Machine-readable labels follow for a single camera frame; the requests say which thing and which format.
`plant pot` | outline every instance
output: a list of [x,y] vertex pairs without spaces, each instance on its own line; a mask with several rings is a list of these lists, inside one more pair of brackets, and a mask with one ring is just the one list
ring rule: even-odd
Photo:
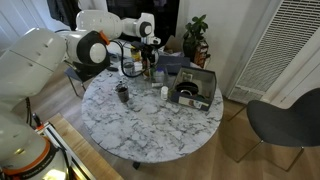
[[196,48],[197,46],[191,43],[188,43],[188,41],[183,41],[183,52],[185,57],[190,58],[190,62],[194,62],[194,55],[196,54]]

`wooden floor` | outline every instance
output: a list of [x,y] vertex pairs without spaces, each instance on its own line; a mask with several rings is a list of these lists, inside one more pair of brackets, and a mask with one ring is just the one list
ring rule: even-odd
[[[224,115],[218,131],[203,147],[184,158],[165,163],[141,164],[139,170],[135,170],[132,161],[104,151],[88,135],[81,120],[81,97],[75,96],[68,78],[64,76],[66,68],[66,65],[60,65],[41,93],[31,98],[32,110],[43,120],[61,113],[124,179],[320,179],[320,147],[306,148],[288,172],[278,166],[288,167],[299,149],[264,144],[237,163],[235,159],[239,159],[259,139],[251,130],[245,111],[229,121],[243,105],[228,100],[224,101]],[[83,96],[80,84],[75,84],[80,96]],[[14,111],[25,118],[24,102]]]

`potted plant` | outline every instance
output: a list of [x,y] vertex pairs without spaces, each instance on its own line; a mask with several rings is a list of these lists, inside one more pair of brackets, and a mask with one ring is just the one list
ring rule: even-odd
[[193,62],[196,48],[201,40],[204,39],[202,36],[208,29],[208,24],[204,22],[206,15],[199,17],[193,17],[192,23],[186,25],[187,32],[183,35],[183,52],[186,57],[190,58]]

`round table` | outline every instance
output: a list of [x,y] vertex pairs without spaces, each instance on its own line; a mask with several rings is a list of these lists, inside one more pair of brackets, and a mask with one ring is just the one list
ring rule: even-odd
[[[123,80],[130,100],[121,103],[115,86]],[[124,159],[156,163],[186,156],[204,145],[217,130],[223,100],[217,88],[209,111],[163,101],[160,89],[142,77],[128,79],[102,71],[82,101],[82,120],[103,149]]]

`black chair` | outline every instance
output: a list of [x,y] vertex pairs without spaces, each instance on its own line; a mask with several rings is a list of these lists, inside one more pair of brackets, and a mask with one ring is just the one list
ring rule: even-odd
[[320,88],[302,95],[290,108],[276,106],[253,100],[248,103],[247,115],[250,125],[261,141],[247,152],[252,152],[263,142],[300,147],[289,168],[294,165],[304,151],[304,147],[320,145]]
[[68,67],[68,69],[64,71],[64,74],[67,75],[76,96],[79,96],[79,95],[71,79],[79,81],[81,83],[83,90],[86,91],[86,88],[84,87],[83,83],[95,76],[94,74],[87,74],[86,72],[83,72],[83,71],[75,71],[71,67]]

